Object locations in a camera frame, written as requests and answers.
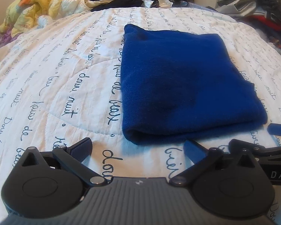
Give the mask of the silver crumpled plastic bag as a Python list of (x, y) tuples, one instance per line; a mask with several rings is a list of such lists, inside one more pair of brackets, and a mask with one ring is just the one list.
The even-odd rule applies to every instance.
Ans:
[(171, 8), (173, 3), (169, 0), (142, 0), (145, 8)]

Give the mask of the white script-print bedspread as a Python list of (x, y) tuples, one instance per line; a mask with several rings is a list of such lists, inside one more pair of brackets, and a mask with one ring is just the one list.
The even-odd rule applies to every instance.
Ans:
[(117, 8), (74, 14), (0, 48), (1, 189), (25, 149), (51, 151), (89, 137), (85, 165), (107, 178), (170, 178), (191, 165), (183, 144), (138, 146), (122, 134), (124, 26), (218, 34), (255, 85), (270, 123), (281, 124), (281, 55), (246, 24), (196, 8)]

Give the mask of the black blue-rimmed bowl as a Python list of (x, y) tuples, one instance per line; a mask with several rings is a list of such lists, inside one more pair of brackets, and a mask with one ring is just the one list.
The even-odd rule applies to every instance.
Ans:
[(176, 1), (174, 3), (174, 7), (177, 7), (177, 8), (184, 8), (184, 7), (188, 7), (188, 2), (187, 1), (184, 1), (184, 0), (179, 0), (179, 1)]

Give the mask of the purple patterned cloth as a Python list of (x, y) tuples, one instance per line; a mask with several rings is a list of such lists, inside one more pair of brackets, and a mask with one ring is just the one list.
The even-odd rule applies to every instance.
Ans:
[(0, 34), (0, 48), (14, 41), (16, 37), (11, 36), (11, 30)]

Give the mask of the dark navy garment pile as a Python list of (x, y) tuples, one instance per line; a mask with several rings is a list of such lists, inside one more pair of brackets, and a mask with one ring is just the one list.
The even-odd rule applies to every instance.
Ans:
[(113, 0), (106, 4), (101, 4), (93, 9), (91, 12), (94, 11), (101, 11), (110, 8), (131, 8), (131, 7), (141, 7), (143, 4), (142, 0)]

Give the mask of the white crumpled garment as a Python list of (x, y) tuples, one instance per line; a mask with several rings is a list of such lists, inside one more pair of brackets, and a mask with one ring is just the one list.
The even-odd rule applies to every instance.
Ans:
[(91, 11), (99, 5), (108, 4), (110, 2), (110, 0), (62, 0), (59, 4), (50, 7), (48, 15), (41, 15), (38, 18), (37, 28), (44, 28), (60, 18), (85, 11)]

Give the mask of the clothes pile on right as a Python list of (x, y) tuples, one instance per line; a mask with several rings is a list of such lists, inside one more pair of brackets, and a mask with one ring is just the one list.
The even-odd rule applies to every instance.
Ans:
[(243, 22), (281, 52), (281, 0), (221, 0), (216, 11)]

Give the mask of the yellow orange comforter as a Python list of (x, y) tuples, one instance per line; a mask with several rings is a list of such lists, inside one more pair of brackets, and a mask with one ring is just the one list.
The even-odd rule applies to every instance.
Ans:
[(38, 26), (38, 18), (47, 15), (56, 18), (63, 0), (15, 0), (6, 9), (0, 34), (11, 31), (14, 38)]

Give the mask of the blue knit sweater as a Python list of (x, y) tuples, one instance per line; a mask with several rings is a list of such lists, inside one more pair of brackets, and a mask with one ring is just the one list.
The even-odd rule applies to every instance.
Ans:
[(121, 91), (123, 135), (138, 145), (244, 132), (268, 120), (218, 34), (126, 25)]

